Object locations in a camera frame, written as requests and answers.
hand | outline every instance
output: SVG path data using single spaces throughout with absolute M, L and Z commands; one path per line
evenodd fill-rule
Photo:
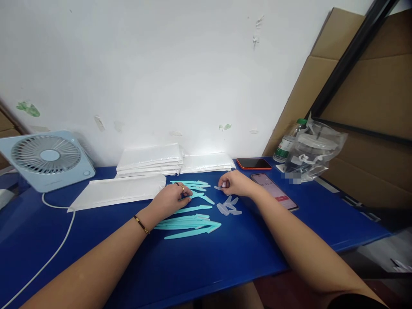
M 230 183 L 230 187 L 222 188 L 223 193 L 226 195 L 236 194 L 252 198 L 254 194 L 262 189 L 260 185 L 243 175 L 238 170 L 224 174 L 219 179 L 218 186 L 221 187 L 224 181 L 229 181 Z
M 180 200 L 183 197 L 193 195 L 193 193 L 181 182 L 177 184 L 164 187 L 146 208 L 137 213 L 137 217 L 148 230 L 153 230 L 160 221 L 170 217 L 192 200 L 189 197 Z

white wall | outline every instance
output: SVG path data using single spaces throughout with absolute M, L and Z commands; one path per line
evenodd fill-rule
M 167 142 L 259 156 L 329 11 L 365 14 L 371 3 L 2 1 L 0 98 L 28 129 L 81 134 L 100 166 L 116 165 L 125 147 Z M 17 110 L 21 101 L 41 116 Z

dark clothing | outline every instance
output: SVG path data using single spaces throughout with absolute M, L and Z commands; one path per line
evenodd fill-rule
M 359 294 L 343 294 L 332 300 L 327 309 L 347 309 L 347 308 L 367 308 L 367 309 L 388 309 L 387 306 Z

green paint mark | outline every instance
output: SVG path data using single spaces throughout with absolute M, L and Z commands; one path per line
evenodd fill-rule
M 19 102 L 16 108 L 19 110 L 25 111 L 30 116 L 33 116 L 33 117 L 40 116 L 39 110 L 33 104 L 30 104 L 30 106 L 28 106 L 27 103 L 23 101 L 23 102 Z

gold bracelet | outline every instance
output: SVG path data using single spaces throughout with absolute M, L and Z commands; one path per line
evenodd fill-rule
M 145 233 L 146 233 L 146 234 L 150 234 L 150 232 L 145 228 L 145 226 L 144 226 L 143 223 L 139 220 L 139 218 L 136 217 L 135 215 L 134 215 L 133 217 L 136 219 L 137 223 L 140 224 L 140 226 L 141 226 L 142 229 L 145 231 Z

